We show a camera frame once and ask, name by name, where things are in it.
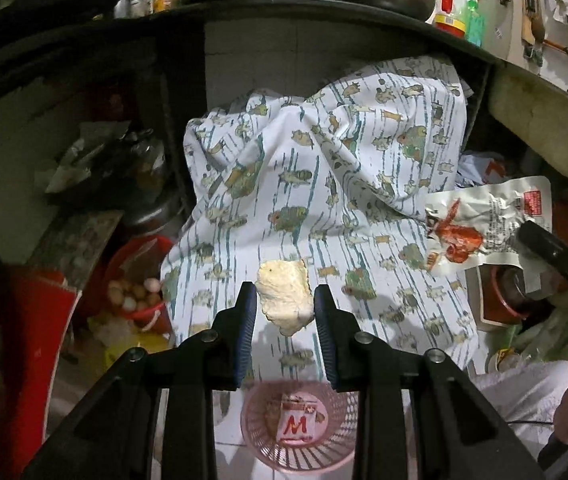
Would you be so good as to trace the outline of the pink perforated trash basket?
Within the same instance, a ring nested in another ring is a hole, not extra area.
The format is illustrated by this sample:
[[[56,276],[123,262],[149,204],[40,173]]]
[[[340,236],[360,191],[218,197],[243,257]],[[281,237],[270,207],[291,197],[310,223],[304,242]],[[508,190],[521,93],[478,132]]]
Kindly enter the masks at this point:
[[[244,396],[241,430],[265,465],[324,474],[354,458],[359,398],[327,382],[257,382]]]

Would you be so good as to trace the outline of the red rimmed container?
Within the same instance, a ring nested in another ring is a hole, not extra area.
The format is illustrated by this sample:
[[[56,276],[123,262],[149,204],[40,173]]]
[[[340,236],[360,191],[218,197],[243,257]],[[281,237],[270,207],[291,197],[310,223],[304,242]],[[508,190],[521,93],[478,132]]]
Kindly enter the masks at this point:
[[[512,266],[476,266],[464,272],[467,299],[478,330],[495,332],[524,322],[528,300],[510,278]]]

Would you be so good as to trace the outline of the white shrimp snack wrapper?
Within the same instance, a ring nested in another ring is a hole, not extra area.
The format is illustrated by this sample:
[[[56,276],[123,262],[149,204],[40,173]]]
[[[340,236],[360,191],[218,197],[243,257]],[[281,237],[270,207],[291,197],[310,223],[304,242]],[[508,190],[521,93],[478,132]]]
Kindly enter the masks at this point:
[[[552,230],[551,182],[543,176],[499,184],[458,188],[426,196],[426,269],[455,274],[475,266],[515,266],[523,271],[525,289],[541,288],[549,269],[517,240],[527,221]]]

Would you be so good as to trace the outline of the red basket of eggs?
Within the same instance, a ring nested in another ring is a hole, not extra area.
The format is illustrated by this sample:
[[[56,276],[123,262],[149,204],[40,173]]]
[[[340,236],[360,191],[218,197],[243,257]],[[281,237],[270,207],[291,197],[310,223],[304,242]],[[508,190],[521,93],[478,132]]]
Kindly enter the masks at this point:
[[[92,280],[93,310],[131,321],[140,330],[170,332],[160,265],[173,242],[161,235],[129,240]]]

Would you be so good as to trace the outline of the red cap oil bottle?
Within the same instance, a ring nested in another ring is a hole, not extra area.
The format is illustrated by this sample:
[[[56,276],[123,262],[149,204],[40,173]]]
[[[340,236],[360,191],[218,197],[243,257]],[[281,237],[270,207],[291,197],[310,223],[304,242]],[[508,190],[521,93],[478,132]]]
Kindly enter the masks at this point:
[[[466,36],[467,0],[438,0],[433,25],[455,37]]]

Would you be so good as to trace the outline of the dark glass jar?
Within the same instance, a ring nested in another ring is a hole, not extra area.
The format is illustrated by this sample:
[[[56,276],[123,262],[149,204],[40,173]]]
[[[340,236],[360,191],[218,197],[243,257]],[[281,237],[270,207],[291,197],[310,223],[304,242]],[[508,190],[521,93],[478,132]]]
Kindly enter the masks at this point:
[[[162,195],[166,180],[165,143],[152,128],[129,131],[124,140],[130,153],[130,202],[135,206],[154,203]]]

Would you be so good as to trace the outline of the white cloth bundle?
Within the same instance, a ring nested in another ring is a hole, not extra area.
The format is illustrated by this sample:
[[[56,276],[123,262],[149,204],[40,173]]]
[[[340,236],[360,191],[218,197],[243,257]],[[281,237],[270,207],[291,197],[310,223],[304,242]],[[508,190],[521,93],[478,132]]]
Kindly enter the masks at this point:
[[[553,416],[568,389],[568,362],[532,363],[478,375],[475,387],[538,458],[553,432]]]

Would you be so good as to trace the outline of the red plastic stool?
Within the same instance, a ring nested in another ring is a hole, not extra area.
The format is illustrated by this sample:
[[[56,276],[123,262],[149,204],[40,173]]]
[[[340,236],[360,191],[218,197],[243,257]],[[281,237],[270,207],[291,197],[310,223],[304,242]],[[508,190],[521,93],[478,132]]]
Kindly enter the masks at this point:
[[[18,479],[44,441],[60,348],[80,296],[60,271],[6,269],[0,283],[0,479]]]

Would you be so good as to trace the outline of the cat patterned white cloth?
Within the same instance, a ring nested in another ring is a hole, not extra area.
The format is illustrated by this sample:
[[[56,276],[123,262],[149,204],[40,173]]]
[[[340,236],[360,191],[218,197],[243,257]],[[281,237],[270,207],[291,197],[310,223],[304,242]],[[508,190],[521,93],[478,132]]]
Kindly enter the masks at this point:
[[[194,118],[183,151],[195,206],[162,263],[174,336],[211,328],[261,263],[302,260],[311,295],[394,348],[441,348],[458,365],[478,344],[462,278],[426,269],[424,202],[455,181],[464,86],[444,58],[364,66],[312,96],[257,90]],[[263,315],[258,380],[324,376],[316,323],[291,337]]]

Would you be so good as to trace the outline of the white red M paper bag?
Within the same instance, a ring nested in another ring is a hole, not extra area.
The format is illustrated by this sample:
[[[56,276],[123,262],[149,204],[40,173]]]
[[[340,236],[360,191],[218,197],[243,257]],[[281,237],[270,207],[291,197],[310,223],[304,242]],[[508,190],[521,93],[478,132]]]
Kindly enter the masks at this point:
[[[324,403],[308,392],[283,393],[275,441],[301,446],[314,443],[324,435],[328,423]]]

